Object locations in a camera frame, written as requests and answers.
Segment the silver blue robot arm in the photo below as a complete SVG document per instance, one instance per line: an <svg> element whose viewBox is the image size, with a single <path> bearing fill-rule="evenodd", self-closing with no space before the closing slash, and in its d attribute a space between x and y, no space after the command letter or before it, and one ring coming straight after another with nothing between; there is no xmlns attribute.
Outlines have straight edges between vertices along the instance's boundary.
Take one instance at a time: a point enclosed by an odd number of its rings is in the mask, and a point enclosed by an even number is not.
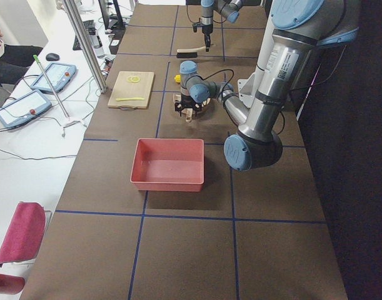
<svg viewBox="0 0 382 300"><path fill-rule="evenodd" d="M183 61L181 104L198 109L216 99L237 125L224 142L224 156L235 170L275 164L283 146L274 124L310 51L351 42L357 36L359 1L273 1L255 72L249 77L253 102L246 106L228 83L202 78L193 61Z"/></svg>
<svg viewBox="0 0 382 300"><path fill-rule="evenodd" d="M204 36L205 51L209 52L211 47L211 34L213 32L214 12L217 12L224 21L235 23L239 17L239 11L244 6L244 1L234 0L230 2L226 1L214 1L214 0L202 0L201 5L201 17L197 22L192 22L193 31L196 33L198 28Z"/></svg>

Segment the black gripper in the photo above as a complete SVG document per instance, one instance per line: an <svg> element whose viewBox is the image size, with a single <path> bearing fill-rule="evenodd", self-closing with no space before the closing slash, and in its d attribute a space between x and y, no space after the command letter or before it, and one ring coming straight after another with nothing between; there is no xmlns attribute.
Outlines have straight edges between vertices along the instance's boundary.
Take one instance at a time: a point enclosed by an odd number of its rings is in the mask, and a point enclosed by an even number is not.
<svg viewBox="0 0 382 300"><path fill-rule="evenodd" d="M201 28L204 34L204 45L205 51L209 51L211 47L210 34L213 32L213 18L212 17L201 17L198 22L192 23L193 31L196 33L198 28Z"/></svg>
<svg viewBox="0 0 382 300"><path fill-rule="evenodd" d="M191 112L196 116L198 113L201 113L206 106L206 101L201 103L197 103L191 97L185 97L183 99L182 95L174 95L173 96L174 110L178 112L180 115L182 113L186 113L185 110L190 109Z"/></svg>

